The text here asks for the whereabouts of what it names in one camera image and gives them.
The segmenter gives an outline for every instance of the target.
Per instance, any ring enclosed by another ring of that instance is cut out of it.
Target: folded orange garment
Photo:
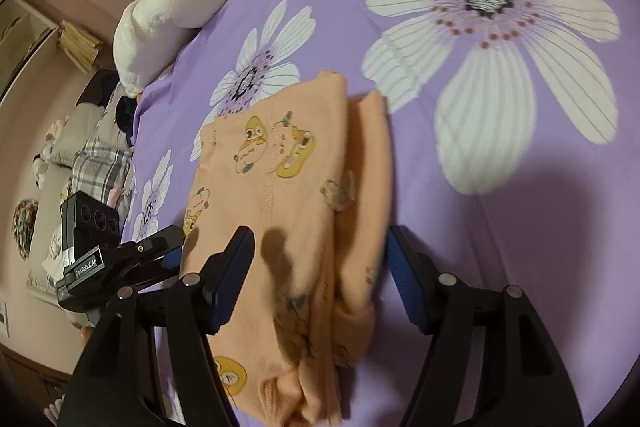
[[[181,272],[199,271],[239,225],[256,239],[233,316],[209,337],[226,392],[270,426],[336,425],[335,365],[369,345],[388,224],[382,97],[347,100],[345,78],[323,71],[201,134]]]

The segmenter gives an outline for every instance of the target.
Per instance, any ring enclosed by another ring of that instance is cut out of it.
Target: plaid blanket
[[[102,203],[106,203],[112,188],[123,188],[129,172],[132,152],[121,151],[89,140],[74,161],[71,193],[80,190]]]

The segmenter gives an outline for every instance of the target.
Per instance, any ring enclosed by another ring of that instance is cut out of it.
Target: purple bed sheet
[[[203,122],[340,71],[388,101],[392,220],[440,270],[524,288],[590,422],[640,351],[639,41],[640,0],[230,0],[138,106],[124,239],[182,223]],[[384,271],[376,307],[345,425],[398,425],[428,349]]]

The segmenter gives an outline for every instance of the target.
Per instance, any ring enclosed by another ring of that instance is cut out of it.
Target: white plush fabric
[[[137,0],[127,6],[113,38],[126,95],[141,94],[226,1]]]

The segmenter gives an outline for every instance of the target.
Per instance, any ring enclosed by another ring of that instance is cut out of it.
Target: multicolored knit object
[[[31,238],[33,237],[33,225],[36,222],[38,212],[38,200],[22,200],[15,207],[14,220],[11,230],[14,233],[20,257],[27,259],[31,248]]]

